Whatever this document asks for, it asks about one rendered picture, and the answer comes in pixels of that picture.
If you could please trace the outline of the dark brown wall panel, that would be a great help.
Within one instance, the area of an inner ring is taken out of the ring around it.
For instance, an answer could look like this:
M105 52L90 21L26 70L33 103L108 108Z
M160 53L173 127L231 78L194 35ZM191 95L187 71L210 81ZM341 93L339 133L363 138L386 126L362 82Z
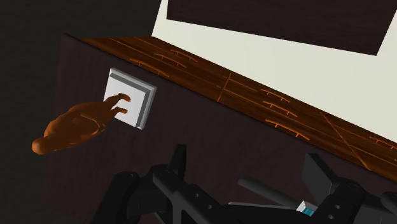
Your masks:
M376 55L397 0L168 0L167 19Z

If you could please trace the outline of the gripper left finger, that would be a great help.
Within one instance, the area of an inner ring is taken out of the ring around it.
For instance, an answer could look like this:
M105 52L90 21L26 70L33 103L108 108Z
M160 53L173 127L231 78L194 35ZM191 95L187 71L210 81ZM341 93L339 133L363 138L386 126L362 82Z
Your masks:
M114 175L90 224L138 224L155 213L163 224L243 224L200 187L184 181L186 145L178 144L168 164L154 165L144 177Z

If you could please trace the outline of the brown body figure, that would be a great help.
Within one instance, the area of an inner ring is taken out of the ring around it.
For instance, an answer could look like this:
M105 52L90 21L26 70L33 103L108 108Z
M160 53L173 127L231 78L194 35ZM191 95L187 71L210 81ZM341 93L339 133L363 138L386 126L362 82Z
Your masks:
M125 108L116 104L131 98L123 93L108 97L101 102L86 102L71 107L66 113L51 121L43 134L32 142L32 150L38 155L77 147L102 134L106 124L118 113L126 114Z

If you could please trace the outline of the white square flat box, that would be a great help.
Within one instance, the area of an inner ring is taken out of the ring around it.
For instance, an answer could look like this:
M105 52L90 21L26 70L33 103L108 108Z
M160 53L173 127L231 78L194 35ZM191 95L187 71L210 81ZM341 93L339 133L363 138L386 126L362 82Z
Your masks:
M115 118L143 130L156 90L156 86L112 67L109 70L104 100L119 93L128 95L130 102L120 100L114 105L114 107L126 109L127 113L118 113Z

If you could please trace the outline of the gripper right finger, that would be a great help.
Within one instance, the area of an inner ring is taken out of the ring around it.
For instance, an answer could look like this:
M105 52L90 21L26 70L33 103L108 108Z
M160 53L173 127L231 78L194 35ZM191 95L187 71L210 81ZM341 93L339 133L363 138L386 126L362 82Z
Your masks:
M315 153L305 155L302 180L317 205L309 224L397 224L397 192L374 196Z

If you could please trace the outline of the dark brown wooden table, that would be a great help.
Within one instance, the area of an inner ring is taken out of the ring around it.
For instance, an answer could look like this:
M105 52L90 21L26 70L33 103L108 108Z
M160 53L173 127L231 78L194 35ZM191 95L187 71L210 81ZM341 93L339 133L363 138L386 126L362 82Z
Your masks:
M143 129L117 119L89 142L49 154L44 200L88 224L113 176L145 175L187 148L185 180L220 203L262 204L237 184L241 174L314 202L302 181L307 153L339 176L380 195L397 192L397 143L160 40L60 40L54 113L103 101L111 68L156 87Z

